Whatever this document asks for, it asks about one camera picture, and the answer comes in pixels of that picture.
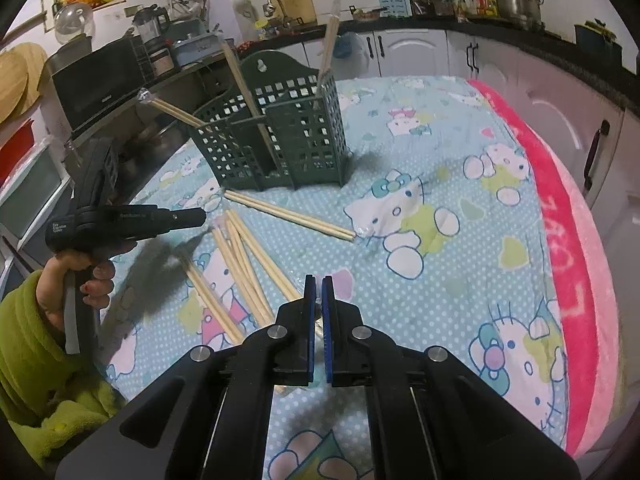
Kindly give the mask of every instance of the dark green container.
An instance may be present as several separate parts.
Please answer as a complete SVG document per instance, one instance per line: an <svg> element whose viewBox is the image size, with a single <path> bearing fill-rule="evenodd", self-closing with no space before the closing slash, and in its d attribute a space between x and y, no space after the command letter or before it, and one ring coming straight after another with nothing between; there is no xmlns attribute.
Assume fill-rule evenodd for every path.
<svg viewBox="0 0 640 480"><path fill-rule="evenodd" d="M265 50L244 59L241 71L263 115L252 118L238 86L200 107L209 123L187 128L220 186L256 189L345 182L348 152L335 80L282 52ZM265 124L274 163L258 130Z"/></svg>

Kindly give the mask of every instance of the fuzzy green robe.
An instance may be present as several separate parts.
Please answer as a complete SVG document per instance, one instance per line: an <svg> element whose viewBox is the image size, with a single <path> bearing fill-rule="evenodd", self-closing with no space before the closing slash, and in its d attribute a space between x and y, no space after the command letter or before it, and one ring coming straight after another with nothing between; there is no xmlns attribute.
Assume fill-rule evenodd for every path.
<svg viewBox="0 0 640 480"><path fill-rule="evenodd" d="M44 466L70 439L105 423L122 398L49 333L36 303L39 277L34 272L0 304L0 409Z"/></svg>

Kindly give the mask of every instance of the human hand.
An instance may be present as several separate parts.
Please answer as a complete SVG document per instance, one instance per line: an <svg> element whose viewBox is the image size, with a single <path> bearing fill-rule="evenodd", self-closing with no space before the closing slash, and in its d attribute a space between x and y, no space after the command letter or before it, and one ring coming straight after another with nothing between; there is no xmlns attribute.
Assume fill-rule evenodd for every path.
<svg viewBox="0 0 640 480"><path fill-rule="evenodd" d="M135 242L127 242L111 256L128 253L135 246ZM73 250L62 251L49 259L40 275L36 286L36 301L44 319L59 332L65 331L63 318L65 274L68 270L84 270L90 266L95 266L94 279L80 286L80 292L86 294L82 300L90 307L102 309L109 305L109 294L114 287L113 277L116 271L109 260L97 262L88 254Z"/></svg>

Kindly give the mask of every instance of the blender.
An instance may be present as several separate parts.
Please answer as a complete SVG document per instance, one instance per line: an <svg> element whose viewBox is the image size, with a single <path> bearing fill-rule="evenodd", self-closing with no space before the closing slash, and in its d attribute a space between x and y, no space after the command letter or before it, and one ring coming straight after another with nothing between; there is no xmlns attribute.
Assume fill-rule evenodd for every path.
<svg viewBox="0 0 640 480"><path fill-rule="evenodd" d="M166 9L158 7L156 4L145 7L136 12L133 17L133 24L145 44L145 49L151 60L151 66L154 69L154 75L158 77L174 69L175 63L164 37L164 33L171 25Z"/></svg>

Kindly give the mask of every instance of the blue polka dot tablecloth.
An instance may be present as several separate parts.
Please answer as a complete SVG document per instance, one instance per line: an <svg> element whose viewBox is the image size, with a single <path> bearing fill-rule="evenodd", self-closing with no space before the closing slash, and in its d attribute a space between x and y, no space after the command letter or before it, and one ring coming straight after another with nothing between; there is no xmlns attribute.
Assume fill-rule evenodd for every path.
<svg viewBox="0 0 640 480"><path fill-rule="evenodd" d="M529 161L485 97L450 77L338 83L351 152L343 188L270 189L261 200L345 228L349 243L231 204L187 142L133 203L236 209L302 292L332 275L336 296L398 344L442 345L564 446L564 336ZM118 256L100 362L128 399L188 349L229 345L174 258L187 248L238 326L255 321L207 229L172 232ZM275 311L285 302L252 260ZM314 383L274 395L264 478L372 480L364 391L332 389L316 345Z"/></svg>

